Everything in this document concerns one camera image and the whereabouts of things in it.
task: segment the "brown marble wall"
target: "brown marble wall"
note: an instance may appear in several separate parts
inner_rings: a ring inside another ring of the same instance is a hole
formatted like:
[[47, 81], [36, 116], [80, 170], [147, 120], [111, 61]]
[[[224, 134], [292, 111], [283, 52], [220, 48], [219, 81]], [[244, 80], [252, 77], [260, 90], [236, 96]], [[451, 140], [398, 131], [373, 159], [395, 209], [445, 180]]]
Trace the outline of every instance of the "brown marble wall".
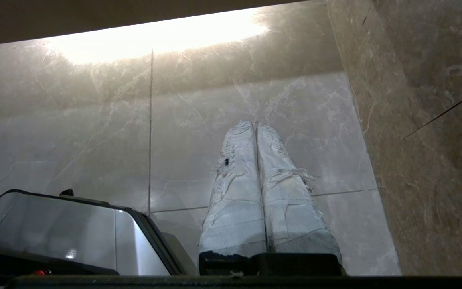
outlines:
[[462, 275], [462, 1], [330, 0], [406, 275]]

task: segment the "bright light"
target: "bright light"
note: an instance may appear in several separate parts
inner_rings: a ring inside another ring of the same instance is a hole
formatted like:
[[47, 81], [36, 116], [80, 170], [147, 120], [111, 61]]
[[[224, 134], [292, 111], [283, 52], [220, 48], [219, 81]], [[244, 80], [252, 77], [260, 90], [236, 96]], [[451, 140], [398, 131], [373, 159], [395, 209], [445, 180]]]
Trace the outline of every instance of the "bright light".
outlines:
[[184, 51], [241, 41], [267, 30], [254, 21], [257, 9], [138, 24], [47, 39], [50, 51], [73, 64], [113, 62], [155, 52]]

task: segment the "marble floor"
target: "marble floor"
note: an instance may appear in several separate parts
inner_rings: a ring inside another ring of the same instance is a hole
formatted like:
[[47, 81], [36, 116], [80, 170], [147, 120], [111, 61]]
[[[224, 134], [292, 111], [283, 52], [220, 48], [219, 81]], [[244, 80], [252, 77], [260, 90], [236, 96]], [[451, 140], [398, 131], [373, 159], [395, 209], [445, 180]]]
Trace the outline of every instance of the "marble floor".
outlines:
[[0, 44], [0, 194], [73, 188], [150, 214], [190, 273], [239, 120], [274, 127], [319, 176], [350, 275], [400, 274], [323, 0]]

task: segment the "marble wall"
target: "marble wall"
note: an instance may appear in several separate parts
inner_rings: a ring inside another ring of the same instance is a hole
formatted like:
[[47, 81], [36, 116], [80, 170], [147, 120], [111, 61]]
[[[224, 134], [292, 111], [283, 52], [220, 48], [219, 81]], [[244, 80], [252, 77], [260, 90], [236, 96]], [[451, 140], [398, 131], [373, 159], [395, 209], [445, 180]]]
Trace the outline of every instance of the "marble wall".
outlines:
[[406, 275], [462, 275], [462, 1], [329, 0]]

